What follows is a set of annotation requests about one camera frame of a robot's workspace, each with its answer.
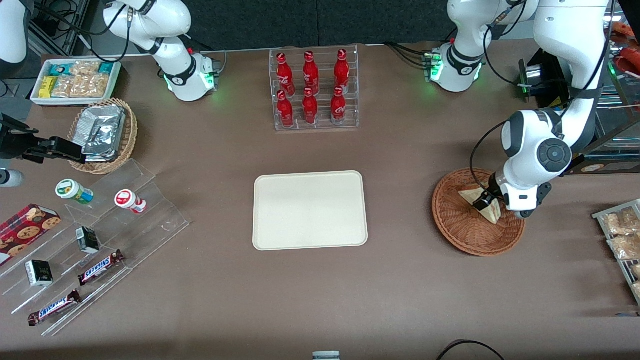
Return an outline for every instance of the table surface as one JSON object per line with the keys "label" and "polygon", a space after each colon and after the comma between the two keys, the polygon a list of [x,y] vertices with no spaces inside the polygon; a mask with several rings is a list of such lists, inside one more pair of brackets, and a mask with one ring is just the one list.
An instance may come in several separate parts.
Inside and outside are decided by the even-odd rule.
{"label": "table surface", "polygon": [[[507,359],[637,359],[640,319],[614,317],[637,308],[590,214],[638,198],[638,176],[557,179],[512,251],[468,256],[438,232],[432,191],[468,166],[486,130],[533,105],[488,69],[452,94],[386,47],[359,50],[361,127],[322,133],[274,130],[268,51],[230,53],[220,90],[192,103],[167,91],[151,57],[123,60],[114,96],[138,118],[134,158],[193,223],[54,337],[0,298],[0,358],[434,359],[465,338]],[[535,50],[496,41],[490,54],[510,78]],[[33,106],[28,124],[66,136],[78,111]],[[476,157],[487,169],[505,159],[497,134]],[[100,178],[62,160],[13,166],[26,183],[0,189],[0,218],[29,203],[61,211],[60,179]],[[364,246],[253,248],[256,178],[337,170],[364,177]],[[492,359],[472,345],[456,351],[449,359]]]}

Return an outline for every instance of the clear acrylic bottle rack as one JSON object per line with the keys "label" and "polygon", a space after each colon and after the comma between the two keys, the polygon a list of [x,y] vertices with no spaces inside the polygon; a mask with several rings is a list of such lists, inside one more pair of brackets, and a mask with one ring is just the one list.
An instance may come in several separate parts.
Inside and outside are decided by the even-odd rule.
{"label": "clear acrylic bottle rack", "polygon": [[[175,205],[165,199],[152,181],[154,177],[138,162],[129,160],[90,187],[95,194],[91,203],[86,206],[75,202],[67,204],[70,216],[60,214],[63,222],[52,229],[60,229],[57,233],[52,236],[47,233],[47,236],[30,246],[33,247],[31,252],[20,259],[14,259],[14,263],[3,266],[3,272],[0,273],[2,301],[13,310],[12,314],[24,318],[24,326],[28,326],[29,314],[77,289],[83,300],[80,304],[71,306],[62,314],[48,317],[34,330],[42,336],[55,335],[189,225]],[[142,214],[137,215],[115,206],[115,194],[125,188],[146,200],[147,209]],[[98,253],[87,254],[80,251],[76,229],[81,226],[96,232],[100,242]],[[77,276],[117,249],[120,249],[125,259],[93,282],[80,286]],[[33,259],[49,262],[53,284],[46,287],[29,285],[24,263]]]}
{"label": "clear acrylic bottle rack", "polygon": [[[335,66],[335,63],[338,61],[338,50],[340,49],[345,49],[347,51],[347,62],[349,63],[349,92],[344,94],[344,99],[347,103],[344,112],[345,120],[342,125],[338,126],[331,123],[331,99],[333,97],[333,89],[335,87],[333,68]],[[304,119],[304,112],[302,108],[302,100],[305,98],[305,80],[302,73],[302,68],[305,65],[305,51],[313,51],[320,75],[320,92],[316,95],[316,100],[318,102],[318,115],[317,121],[314,125],[307,124]],[[294,117],[293,127],[289,128],[282,126],[280,117],[278,116],[278,109],[276,107],[278,103],[276,93],[281,89],[277,75],[278,62],[276,61],[276,55],[278,53],[284,53],[286,55],[287,63],[293,71],[293,83],[296,85],[296,93],[292,97],[289,97],[289,101],[291,101],[291,105],[293,105]],[[270,50],[269,79],[271,80],[271,100],[273,102],[273,120],[276,130],[295,131],[359,127],[359,70],[357,45]]]}

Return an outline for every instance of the round wicker basket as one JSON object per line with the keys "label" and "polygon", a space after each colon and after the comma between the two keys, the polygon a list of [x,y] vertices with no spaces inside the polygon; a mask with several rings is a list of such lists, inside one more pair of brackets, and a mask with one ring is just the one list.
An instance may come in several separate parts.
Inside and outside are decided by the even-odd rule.
{"label": "round wicker basket", "polygon": [[[136,136],[138,135],[138,121],[136,120],[136,114],[131,111],[131,108],[126,102],[120,99],[108,99],[105,101],[96,102],[95,104],[89,105],[87,108],[107,105],[121,106],[127,112],[127,117],[124,121],[124,129],[122,130],[122,139],[120,140],[118,157],[116,158],[116,160],[110,163],[78,164],[76,162],[69,161],[69,163],[71,163],[71,166],[78,171],[89,172],[95,175],[108,174],[121,167],[124,163],[127,162],[127,160],[129,160],[129,158],[131,158],[133,148],[136,145]],[[76,126],[78,124],[78,120],[80,119],[80,114],[82,114],[82,112],[80,112],[78,116],[76,116],[76,120],[71,125],[71,130],[69,131],[69,135],[67,135],[67,139],[69,141],[73,139],[74,134],[76,133]]]}
{"label": "round wicker basket", "polygon": [[[475,168],[480,181],[487,181],[489,171]],[[458,194],[458,190],[475,184],[469,168],[446,175],[433,192],[431,209],[440,232],[458,249],[477,256],[496,256],[511,250],[524,233],[524,220],[518,219],[500,203],[502,216],[493,225]]]}

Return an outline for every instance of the coca-cola bottle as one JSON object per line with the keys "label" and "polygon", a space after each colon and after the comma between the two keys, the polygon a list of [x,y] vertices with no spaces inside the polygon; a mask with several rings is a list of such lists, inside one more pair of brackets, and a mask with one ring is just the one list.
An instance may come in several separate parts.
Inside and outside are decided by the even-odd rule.
{"label": "coca-cola bottle", "polygon": [[284,90],[278,90],[278,104],[276,107],[278,108],[278,116],[282,126],[292,127],[293,106],[291,106],[291,101],[287,99],[287,94],[285,94]]}
{"label": "coca-cola bottle", "polygon": [[342,88],[342,94],[349,92],[349,63],[347,62],[347,51],[345,49],[338,50],[338,62],[333,68],[335,76],[335,86]]}
{"label": "coca-cola bottle", "polygon": [[347,102],[344,100],[344,96],[342,96],[342,88],[336,86],[333,89],[333,99],[331,99],[331,122],[333,125],[342,125],[346,107]]}
{"label": "coca-cola bottle", "polygon": [[320,75],[311,51],[305,51],[305,66],[302,68],[302,73],[305,75],[305,86],[310,87],[314,95],[317,95],[320,92]]}
{"label": "coca-cola bottle", "polygon": [[307,124],[314,125],[318,115],[318,101],[310,87],[305,88],[305,98],[302,100],[302,108],[305,111],[305,121]]}
{"label": "coca-cola bottle", "polygon": [[296,93],[296,85],[293,84],[293,71],[287,64],[287,57],[283,53],[276,55],[278,61],[278,81],[280,82],[280,88],[284,90],[288,97],[293,96]]}

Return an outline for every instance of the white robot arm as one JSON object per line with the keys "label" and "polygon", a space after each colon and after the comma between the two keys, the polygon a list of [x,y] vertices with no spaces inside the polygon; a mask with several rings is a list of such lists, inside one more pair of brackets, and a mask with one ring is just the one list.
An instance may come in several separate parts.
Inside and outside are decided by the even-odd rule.
{"label": "white robot arm", "polygon": [[485,34],[486,46],[491,43],[488,24],[496,19],[500,19],[501,24],[513,24],[518,18],[527,20],[537,7],[538,0],[449,0],[447,13],[456,24],[458,34],[453,44],[444,44],[431,51],[440,59],[433,61],[430,81],[450,92],[462,92],[471,87],[484,56]]}
{"label": "white robot arm", "polygon": [[569,63],[573,100],[564,113],[525,110],[506,121],[501,138],[509,159],[492,175],[488,191],[474,204],[477,209],[502,196],[508,210],[528,217],[550,191],[548,182],[565,171],[573,152],[593,139],[607,41],[602,22],[608,2],[540,0],[534,39],[544,51]]}
{"label": "white robot arm", "polygon": [[[118,14],[123,6],[125,11]],[[169,90],[183,101],[195,101],[215,90],[212,60],[190,54],[178,38],[191,27],[191,14],[180,0],[123,0],[104,7],[104,21],[115,17],[111,32],[151,54],[164,72]]]}
{"label": "white robot arm", "polygon": [[0,79],[14,75],[27,59],[27,28],[33,0],[0,1]]}

